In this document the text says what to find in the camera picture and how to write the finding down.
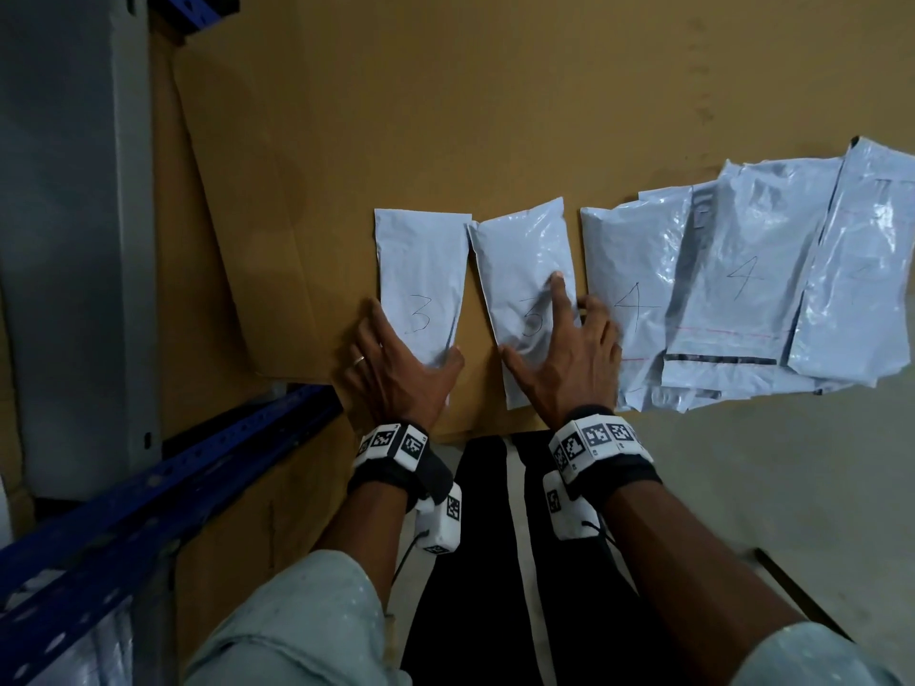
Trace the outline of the light shirt sleeve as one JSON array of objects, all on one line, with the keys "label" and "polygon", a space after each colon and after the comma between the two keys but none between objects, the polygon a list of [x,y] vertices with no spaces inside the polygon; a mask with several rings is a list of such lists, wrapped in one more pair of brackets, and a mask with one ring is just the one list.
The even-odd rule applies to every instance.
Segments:
[{"label": "light shirt sleeve", "polygon": [[261,585],[204,641],[185,686],[412,686],[384,660],[384,615],[349,555],[317,551]]},{"label": "light shirt sleeve", "polygon": [[744,659],[728,686],[905,686],[858,645],[814,623],[766,637]]}]

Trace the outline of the brown cardboard box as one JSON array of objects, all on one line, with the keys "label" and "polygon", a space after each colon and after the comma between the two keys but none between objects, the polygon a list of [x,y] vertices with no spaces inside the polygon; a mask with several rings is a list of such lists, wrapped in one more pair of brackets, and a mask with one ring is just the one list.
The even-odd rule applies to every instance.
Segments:
[{"label": "brown cardboard box", "polygon": [[[187,432],[268,393],[244,346],[173,79],[175,46],[151,36],[161,433]],[[315,542],[341,498],[320,447],[349,444],[339,418],[210,518],[177,553],[177,671],[262,583]]]}]

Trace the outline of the black trousers with white stripe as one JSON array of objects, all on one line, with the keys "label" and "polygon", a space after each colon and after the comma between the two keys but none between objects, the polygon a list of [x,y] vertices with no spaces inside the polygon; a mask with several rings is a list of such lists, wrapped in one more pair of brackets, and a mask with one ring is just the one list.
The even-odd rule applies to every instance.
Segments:
[{"label": "black trousers with white stripe", "polygon": [[[547,431],[514,434],[557,686],[689,686],[656,613],[600,537],[559,541],[543,476],[555,470]],[[469,441],[456,483],[462,539],[437,558],[401,662],[414,686],[543,686],[509,506],[508,449],[495,436]]]}]

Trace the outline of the bulging white poly mailer packet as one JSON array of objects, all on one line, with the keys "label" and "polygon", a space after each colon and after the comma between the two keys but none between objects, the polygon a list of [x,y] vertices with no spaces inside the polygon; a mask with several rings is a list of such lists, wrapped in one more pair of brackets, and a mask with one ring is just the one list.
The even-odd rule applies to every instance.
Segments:
[{"label": "bulging white poly mailer packet", "polygon": [[563,275],[570,302],[577,296],[564,214],[564,199],[557,197],[467,225],[496,344],[513,347],[532,368],[543,363],[551,343],[551,275]]}]

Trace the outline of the blue metal rack upright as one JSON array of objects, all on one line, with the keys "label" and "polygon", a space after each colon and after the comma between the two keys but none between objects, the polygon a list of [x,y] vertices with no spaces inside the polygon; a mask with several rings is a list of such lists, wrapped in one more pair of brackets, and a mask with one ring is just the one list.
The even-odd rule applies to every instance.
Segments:
[{"label": "blue metal rack upright", "polygon": [[176,44],[238,13],[240,0],[146,0],[151,29]]}]

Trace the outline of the blue metal rack beam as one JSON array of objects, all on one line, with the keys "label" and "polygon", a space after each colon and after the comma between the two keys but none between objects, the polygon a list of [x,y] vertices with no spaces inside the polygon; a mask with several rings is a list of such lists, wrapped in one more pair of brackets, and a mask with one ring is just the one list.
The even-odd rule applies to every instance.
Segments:
[{"label": "blue metal rack beam", "polygon": [[0,550],[0,686],[25,686],[134,595],[167,554],[342,414],[329,386],[245,407],[219,431]]}]

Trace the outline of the pile of white packets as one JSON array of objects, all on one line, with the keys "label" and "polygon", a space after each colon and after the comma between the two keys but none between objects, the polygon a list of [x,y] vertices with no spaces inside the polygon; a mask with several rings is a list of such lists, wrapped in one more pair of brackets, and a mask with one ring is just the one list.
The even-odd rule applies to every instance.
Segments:
[{"label": "pile of white packets", "polygon": [[624,410],[873,388],[909,365],[915,155],[855,137],[835,158],[726,161],[580,221]]}]

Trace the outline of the grey metal panel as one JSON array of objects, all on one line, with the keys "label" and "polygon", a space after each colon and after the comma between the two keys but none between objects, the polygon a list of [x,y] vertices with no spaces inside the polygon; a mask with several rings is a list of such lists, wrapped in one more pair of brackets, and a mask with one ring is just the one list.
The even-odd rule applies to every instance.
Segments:
[{"label": "grey metal panel", "polygon": [[0,0],[0,287],[38,497],[161,459],[148,18]]}]

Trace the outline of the person's right forearm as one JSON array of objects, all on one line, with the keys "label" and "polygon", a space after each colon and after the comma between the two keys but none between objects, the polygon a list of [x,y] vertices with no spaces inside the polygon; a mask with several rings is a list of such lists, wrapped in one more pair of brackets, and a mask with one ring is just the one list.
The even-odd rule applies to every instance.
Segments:
[{"label": "person's right forearm", "polygon": [[602,511],[640,594],[698,682],[726,686],[766,638],[804,622],[664,485],[624,485]]}]

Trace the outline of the person's right hand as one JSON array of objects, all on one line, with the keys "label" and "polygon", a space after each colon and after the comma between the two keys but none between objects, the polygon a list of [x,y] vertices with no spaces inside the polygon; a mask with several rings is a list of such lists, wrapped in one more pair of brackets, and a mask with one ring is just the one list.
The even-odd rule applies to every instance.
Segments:
[{"label": "person's right hand", "polygon": [[553,272],[549,284],[553,331],[543,360],[543,388],[525,396],[543,423],[557,431],[568,422],[569,414],[581,407],[615,408],[622,351],[616,325],[615,344],[600,345],[589,341],[582,324],[575,324],[561,272]]}]

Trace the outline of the person's left forearm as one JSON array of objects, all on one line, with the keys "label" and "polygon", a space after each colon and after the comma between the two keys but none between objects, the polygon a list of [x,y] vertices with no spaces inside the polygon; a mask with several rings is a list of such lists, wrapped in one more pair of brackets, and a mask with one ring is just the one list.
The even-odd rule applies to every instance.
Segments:
[{"label": "person's left forearm", "polygon": [[400,487],[361,484],[346,497],[315,549],[346,553],[368,575],[393,575],[407,503]]}]

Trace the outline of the brown cardboard sheet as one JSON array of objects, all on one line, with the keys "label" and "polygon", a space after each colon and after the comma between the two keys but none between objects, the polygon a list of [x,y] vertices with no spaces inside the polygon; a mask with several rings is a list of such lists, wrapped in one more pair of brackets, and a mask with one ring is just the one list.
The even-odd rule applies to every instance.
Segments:
[{"label": "brown cardboard sheet", "polygon": [[378,283],[373,209],[471,211],[436,160],[482,72],[463,34],[300,31],[232,18],[175,79],[257,371],[331,384]]}]

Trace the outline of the person's left hand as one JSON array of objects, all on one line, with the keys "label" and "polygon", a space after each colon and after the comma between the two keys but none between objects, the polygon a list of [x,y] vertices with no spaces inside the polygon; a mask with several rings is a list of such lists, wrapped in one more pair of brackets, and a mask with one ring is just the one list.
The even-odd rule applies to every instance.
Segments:
[{"label": "person's left hand", "polygon": [[406,422],[429,433],[449,394],[430,393],[427,366],[395,332],[378,300],[365,300],[361,309],[345,379],[365,402],[374,423]]}]

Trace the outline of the white marker wrist band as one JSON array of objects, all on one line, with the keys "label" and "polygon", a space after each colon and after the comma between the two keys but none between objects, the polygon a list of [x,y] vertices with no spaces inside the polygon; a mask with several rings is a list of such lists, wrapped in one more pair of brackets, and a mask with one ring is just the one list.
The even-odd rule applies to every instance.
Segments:
[{"label": "white marker wrist band", "polygon": [[415,473],[428,445],[428,433],[416,425],[382,424],[361,437],[353,469],[370,460],[391,459],[404,470]]},{"label": "white marker wrist band", "polygon": [[618,456],[634,456],[653,464],[634,428],[622,417],[593,414],[574,419],[555,432],[549,445],[567,489],[593,464]]}]

